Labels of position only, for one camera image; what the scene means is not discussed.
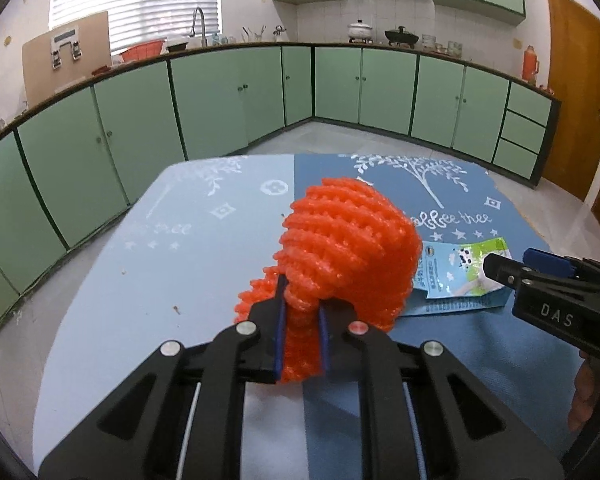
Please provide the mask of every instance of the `orange mesh sleeve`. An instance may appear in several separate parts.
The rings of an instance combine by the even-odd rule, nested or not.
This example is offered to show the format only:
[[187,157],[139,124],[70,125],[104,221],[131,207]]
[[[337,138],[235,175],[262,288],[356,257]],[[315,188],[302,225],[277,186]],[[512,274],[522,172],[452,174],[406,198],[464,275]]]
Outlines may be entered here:
[[292,203],[283,222],[276,266],[238,295],[236,322],[251,305],[272,298],[279,274],[285,300],[282,381],[320,374],[317,311],[320,300],[339,298],[358,318],[386,332],[394,326],[413,288],[422,241],[413,222],[373,187],[352,178],[325,178]]

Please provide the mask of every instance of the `human hand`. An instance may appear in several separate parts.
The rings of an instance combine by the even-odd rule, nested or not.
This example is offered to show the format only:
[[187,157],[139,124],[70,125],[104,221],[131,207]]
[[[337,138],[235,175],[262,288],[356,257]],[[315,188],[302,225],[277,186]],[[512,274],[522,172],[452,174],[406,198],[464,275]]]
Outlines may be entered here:
[[576,393],[571,402],[571,411],[567,418],[567,424],[570,431],[579,431],[584,424],[591,418],[593,408],[597,399],[596,393],[596,378],[586,360],[589,356],[583,351],[580,351],[580,357],[585,361],[582,363],[574,384]]

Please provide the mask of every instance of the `stainless pot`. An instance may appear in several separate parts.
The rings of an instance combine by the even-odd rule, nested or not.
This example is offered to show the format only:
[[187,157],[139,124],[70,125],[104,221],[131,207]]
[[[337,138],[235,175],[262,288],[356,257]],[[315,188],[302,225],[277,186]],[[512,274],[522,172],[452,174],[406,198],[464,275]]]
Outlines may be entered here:
[[350,40],[371,40],[373,35],[373,29],[371,25],[362,23],[362,20],[358,20],[357,23],[351,23],[348,31]]

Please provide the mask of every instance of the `drawer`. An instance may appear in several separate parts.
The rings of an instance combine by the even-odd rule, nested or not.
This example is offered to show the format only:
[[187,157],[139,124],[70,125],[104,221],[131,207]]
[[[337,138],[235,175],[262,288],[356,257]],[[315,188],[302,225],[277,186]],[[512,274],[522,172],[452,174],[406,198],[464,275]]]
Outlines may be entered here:
[[531,178],[537,158],[535,153],[500,139],[493,163],[519,176]]
[[520,146],[539,153],[544,140],[544,126],[526,120],[512,112],[507,112],[502,127],[502,136]]
[[511,83],[507,108],[546,126],[551,111],[551,99],[522,85]]

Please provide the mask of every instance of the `red basket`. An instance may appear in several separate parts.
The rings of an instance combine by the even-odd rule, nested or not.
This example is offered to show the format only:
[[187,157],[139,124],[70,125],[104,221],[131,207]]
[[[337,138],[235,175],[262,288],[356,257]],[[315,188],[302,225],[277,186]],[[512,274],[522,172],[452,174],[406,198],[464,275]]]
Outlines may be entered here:
[[137,61],[147,57],[158,56],[162,51],[163,40],[147,41],[139,45],[128,48],[120,54],[125,61]]

